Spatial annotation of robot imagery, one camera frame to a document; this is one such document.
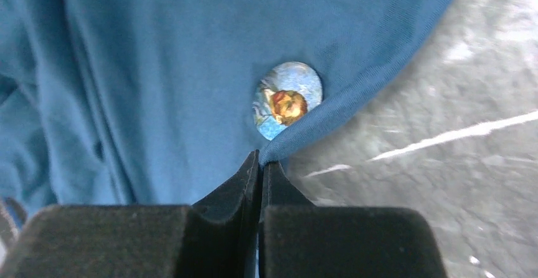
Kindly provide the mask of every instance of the round badge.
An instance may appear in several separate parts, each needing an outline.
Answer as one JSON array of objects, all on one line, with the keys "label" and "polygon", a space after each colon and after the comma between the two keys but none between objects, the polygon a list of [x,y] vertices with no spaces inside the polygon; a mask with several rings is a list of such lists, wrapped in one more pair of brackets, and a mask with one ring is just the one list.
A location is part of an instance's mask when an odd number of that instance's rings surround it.
[{"label": "round badge", "polygon": [[301,62],[272,69],[256,88],[254,122],[268,140],[298,121],[322,101],[321,80]]}]

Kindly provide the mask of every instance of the blue fabric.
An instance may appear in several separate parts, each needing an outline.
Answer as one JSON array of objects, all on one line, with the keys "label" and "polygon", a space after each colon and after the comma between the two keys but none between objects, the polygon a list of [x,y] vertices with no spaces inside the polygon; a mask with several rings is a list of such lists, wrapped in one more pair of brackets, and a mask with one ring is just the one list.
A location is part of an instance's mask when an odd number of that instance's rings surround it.
[{"label": "blue fabric", "polygon": [[[349,120],[450,0],[1,0],[0,195],[193,203],[251,150],[289,157]],[[271,142],[259,80],[300,61],[324,102]]]}]

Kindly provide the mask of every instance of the printed picture on badge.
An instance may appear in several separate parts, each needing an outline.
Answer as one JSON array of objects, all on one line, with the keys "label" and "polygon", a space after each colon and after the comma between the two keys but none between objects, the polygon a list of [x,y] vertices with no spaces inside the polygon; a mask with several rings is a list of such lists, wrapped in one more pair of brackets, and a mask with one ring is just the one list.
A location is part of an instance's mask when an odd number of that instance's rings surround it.
[{"label": "printed picture on badge", "polygon": [[256,89],[254,122],[268,140],[321,103],[316,72],[301,62],[286,62],[269,72]]}]

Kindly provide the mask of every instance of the marble surface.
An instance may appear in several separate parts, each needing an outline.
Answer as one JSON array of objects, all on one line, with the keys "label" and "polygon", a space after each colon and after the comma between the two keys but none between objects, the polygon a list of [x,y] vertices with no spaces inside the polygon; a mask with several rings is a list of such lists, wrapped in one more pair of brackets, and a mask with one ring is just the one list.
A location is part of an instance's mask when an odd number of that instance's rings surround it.
[{"label": "marble surface", "polygon": [[291,158],[318,205],[420,211],[450,277],[538,277],[538,0],[455,0],[364,110]]}]

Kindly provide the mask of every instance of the colorful round object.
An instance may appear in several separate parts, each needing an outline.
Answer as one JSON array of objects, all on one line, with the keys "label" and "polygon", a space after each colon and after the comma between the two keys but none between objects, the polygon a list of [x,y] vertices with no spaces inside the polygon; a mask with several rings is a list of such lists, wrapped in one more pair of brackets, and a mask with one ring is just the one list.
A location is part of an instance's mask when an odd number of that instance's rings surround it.
[{"label": "colorful round object", "polygon": [[256,88],[254,123],[272,140],[322,101],[321,80],[301,62],[286,62],[272,69]]}]

